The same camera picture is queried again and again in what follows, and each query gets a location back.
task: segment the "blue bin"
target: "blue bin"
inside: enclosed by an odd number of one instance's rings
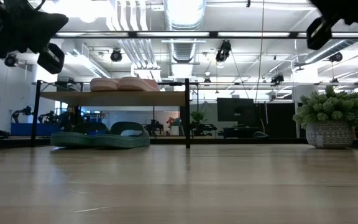
[[[37,136],[51,136],[60,132],[58,124],[37,124]],[[11,136],[31,136],[32,124],[11,124]]]

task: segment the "ceiling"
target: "ceiling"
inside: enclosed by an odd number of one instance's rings
[[[207,0],[205,19],[201,30],[206,31],[302,31],[316,18],[319,17],[318,10],[308,4],[307,0],[266,0],[265,10],[261,0],[252,0],[250,8],[246,8],[243,3],[246,1],[236,0]],[[79,17],[70,17],[69,23],[62,31],[85,31],[100,30],[107,31],[105,14],[109,1],[89,1],[87,7],[77,6],[72,10],[81,13],[96,13],[100,15],[94,22],[85,23]],[[165,15],[162,0],[146,1],[146,21],[149,30],[166,30]],[[338,22],[333,31],[358,31],[358,24],[346,26],[343,22]],[[120,48],[117,39],[75,39],[76,48],[82,45],[89,48],[89,57],[107,71],[112,77],[122,77],[131,74],[131,61],[123,52],[121,62],[113,63],[110,54],[114,48]],[[202,82],[205,72],[210,72],[212,80],[218,82],[239,82],[239,77],[245,81],[257,82],[259,77],[264,77],[271,69],[290,57],[299,55],[299,60],[312,51],[307,49],[306,40],[258,40],[258,39],[232,39],[233,54],[226,60],[224,68],[217,68],[214,56],[222,40],[206,39],[203,44],[198,44],[197,54],[194,61],[192,77]],[[163,44],[161,39],[152,39],[152,48],[161,68],[161,77],[172,77],[171,56],[168,44]],[[339,65],[334,64],[334,73],[331,69],[331,62],[320,61],[306,69],[317,69],[319,80],[328,82],[333,76],[358,69],[358,58],[348,60],[358,56],[358,43],[341,51],[344,60]],[[281,71],[285,76],[286,82],[291,82],[291,75],[294,72],[291,67]],[[90,81],[94,75],[87,69],[75,63],[67,63],[61,76],[74,77],[76,80]],[[358,82],[358,75],[349,77],[346,82]]]

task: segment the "ceiling duct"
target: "ceiling duct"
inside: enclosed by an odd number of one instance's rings
[[[172,31],[194,31],[200,30],[203,26],[206,0],[165,0],[165,22],[168,30]],[[189,63],[196,53],[196,44],[171,43],[170,52],[177,63]],[[180,74],[181,76],[191,75],[192,65],[186,71],[190,73]]]
[[[305,64],[309,65],[324,60],[356,43],[358,43],[358,40],[331,40],[322,49],[306,55],[304,59]]]

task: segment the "shelf leg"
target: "shelf leg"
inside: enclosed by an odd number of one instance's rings
[[[37,136],[37,121],[38,121],[38,110],[40,108],[40,93],[41,93],[41,80],[37,80],[37,87],[35,88],[35,103],[34,103],[34,114],[32,117],[32,131],[31,131],[31,147],[35,147],[35,137]]]
[[[190,148],[190,84],[189,79],[185,80],[185,136],[186,148]]]

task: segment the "wooden shelf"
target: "wooden shelf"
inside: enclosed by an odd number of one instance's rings
[[[40,96],[77,106],[184,106],[184,91],[41,92]]]

